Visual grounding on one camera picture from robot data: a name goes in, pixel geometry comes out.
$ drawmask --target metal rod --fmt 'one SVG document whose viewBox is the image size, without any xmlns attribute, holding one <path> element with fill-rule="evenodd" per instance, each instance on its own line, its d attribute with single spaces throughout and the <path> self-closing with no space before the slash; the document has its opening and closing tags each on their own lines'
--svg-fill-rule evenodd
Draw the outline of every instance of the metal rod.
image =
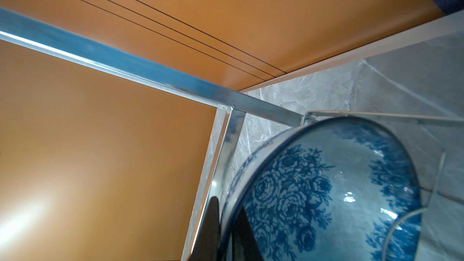
<svg viewBox="0 0 464 261">
<path fill-rule="evenodd" d="M 419 209 L 413 210 L 413 211 L 405 214 L 401 218 L 397 219 L 393 223 L 393 225 L 390 227 L 390 229 L 388 230 L 388 233 L 385 236 L 385 242 L 383 243 L 383 248 L 382 248 L 382 256 L 381 256 L 382 261 L 386 261 L 386 251 L 388 250 L 388 244 L 390 243 L 390 239 L 392 238 L 393 233 L 395 232 L 396 228 L 401 223 L 406 221 L 407 219 L 409 219 L 409 218 L 411 218 L 411 217 L 413 217 L 415 215 L 418 215 L 418 214 L 421 214 L 421 213 L 425 212 L 430 207 L 430 205 L 432 204 L 432 201 L 434 200 L 435 196 L 437 195 L 438 187 L 440 186 L 440 179 L 441 179 L 441 176 L 443 174 L 443 166 L 444 166 L 444 161 L 445 160 L 446 160 L 446 151 L 443 151 L 441 153 L 441 156 L 440 156 L 440 162 L 438 163 L 437 176 L 435 178 L 435 183 L 433 184 L 432 194 L 430 195 L 430 199 L 427 202 L 427 204 L 425 206 L 423 206 L 423 207 L 421 207 Z"/>
<path fill-rule="evenodd" d="M 316 120 L 316 117 L 340 117 L 358 116 L 368 117 L 376 120 L 395 120 L 414 124 L 428 124 L 439 126 L 464 126 L 464 118 L 446 118 L 426 115 L 407 115 L 397 113 L 375 113 L 375 112 L 355 112 L 355 111 L 309 111 L 304 116 L 304 123 L 309 124 Z"/>
<path fill-rule="evenodd" d="M 421 185 L 420 188 L 425 190 L 425 191 L 432 192 L 432 188 L 429 188 L 429 187 L 426 187 L 426 186 L 423 186 L 423 185 Z M 439 195 L 441 197 L 444 197 L 446 199 L 449 199 L 450 201 L 453 201 L 453 202 L 458 203 L 460 205 L 464 205 L 464 199 L 461 199 L 460 197 L 453 196 L 453 195 L 447 194 L 447 193 L 442 192 L 442 191 L 437 191 L 437 195 Z"/>
<path fill-rule="evenodd" d="M 285 125 L 299 126 L 303 117 L 3 8 L 0 8 L 0 39 L 212 106 L 235 106 Z"/>
<path fill-rule="evenodd" d="M 224 118 L 209 175 L 206 179 L 205 191 L 201 197 L 199 213 L 195 219 L 192 236 L 190 237 L 189 244 L 187 246 L 186 258 L 189 257 L 194 248 L 198 230 L 203 220 L 203 215 L 205 214 L 205 208 L 208 206 L 209 199 L 212 196 L 217 196 L 219 202 L 221 201 L 220 198 L 222 196 L 222 190 L 224 189 L 224 179 L 230 169 L 235 148 L 237 148 L 245 115 L 245 112 L 232 107 L 231 111 L 226 114 Z"/>
</svg>

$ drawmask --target black object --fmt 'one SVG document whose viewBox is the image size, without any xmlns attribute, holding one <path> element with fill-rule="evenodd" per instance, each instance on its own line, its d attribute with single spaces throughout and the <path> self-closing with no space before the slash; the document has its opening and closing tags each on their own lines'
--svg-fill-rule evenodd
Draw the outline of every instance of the black object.
<svg viewBox="0 0 464 261">
<path fill-rule="evenodd" d="M 263 261 L 243 206 L 232 225 L 232 259 L 233 261 Z"/>
<path fill-rule="evenodd" d="M 209 200 L 194 249 L 188 261 L 217 261 L 219 230 L 219 201 L 217 197 L 213 196 Z"/>
</svg>

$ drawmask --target blue floral pattern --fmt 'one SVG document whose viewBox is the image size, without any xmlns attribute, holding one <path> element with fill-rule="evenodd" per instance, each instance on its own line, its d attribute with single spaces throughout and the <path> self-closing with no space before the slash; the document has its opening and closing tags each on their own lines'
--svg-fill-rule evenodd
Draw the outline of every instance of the blue floral pattern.
<svg viewBox="0 0 464 261">
<path fill-rule="evenodd" d="M 323 171 L 334 166 L 321 162 L 321 152 L 301 145 L 288 148 L 254 184 L 244 207 L 264 258 L 280 261 L 286 256 L 294 261 L 294 250 L 315 249 L 314 224 L 326 229 L 332 221 L 326 212 L 332 185 Z"/>
<path fill-rule="evenodd" d="M 371 182 L 380 186 L 380 192 L 388 201 L 390 209 L 398 217 L 421 207 L 419 186 L 414 183 L 415 175 L 412 163 L 397 141 L 381 135 L 366 124 L 345 126 L 334 131 L 344 139 L 353 139 L 382 157 L 383 160 L 373 160 Z M 395 220 L 379 219 L 374 223 L 374 230 L 366 235 L 366 242 L 374 248 L 371 252 L 373 261 L 381 260 L 385 237 Z M 388 261 L 413 261 L 421 230 L 421 217 L 414 216 L 400 224 L 390 240 L 387 249 Z"/>
</svg>

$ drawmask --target blue object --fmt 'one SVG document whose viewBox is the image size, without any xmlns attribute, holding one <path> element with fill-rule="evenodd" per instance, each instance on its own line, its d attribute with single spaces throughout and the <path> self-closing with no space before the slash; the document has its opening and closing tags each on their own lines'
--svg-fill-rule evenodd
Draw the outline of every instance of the blue object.
<svg viewBox="0 0 464 261">
<path fill-rule="evenodd" d="M 220 252 L 242 206 L 264 260 L 379 261 L 394 221 L 421 202 L 398 139 L 342 117 L 287 130 L 245 161 L 225 201 Z M 387 260 L 414 260 L 420 226 L 420 216 L 400 224 Z"/>
</svg>

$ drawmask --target orange panel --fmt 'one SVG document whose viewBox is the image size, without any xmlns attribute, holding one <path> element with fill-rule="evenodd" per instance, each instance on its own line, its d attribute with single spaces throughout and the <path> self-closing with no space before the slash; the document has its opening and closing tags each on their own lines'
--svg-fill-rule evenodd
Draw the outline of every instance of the orange panel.
<svg viewBox="0 0 464 261">
<path fill-rule="evenodd" d="M 232 89 L 273 78 L 239 62 L 241 67 L 228 56 L 216 59 L 217 55 L 209 51 L 201 53 L 194 49 L 198 46 L 192 46 L 192 40 L 178 43 L 153 32 L 149 29 L 165 31 L 117 5 L 104 0 L 85 1 L 100 8 L 82 0 L 0 0 L 0 6 Z"/>
<path fill-rule="evenodd" d="M 179 260 L 214 115 L 0 41 L 0 260 Z"/>
<path fill-rule="evenodd" d="M 443 15 L 432 0 L 0 0 L 0 6 L 236 90 Z"/>
<path fill-rule="evenodd" d="M 432 0 L 140 0 L 286 72 L 442 16 Z"/>
</svg>

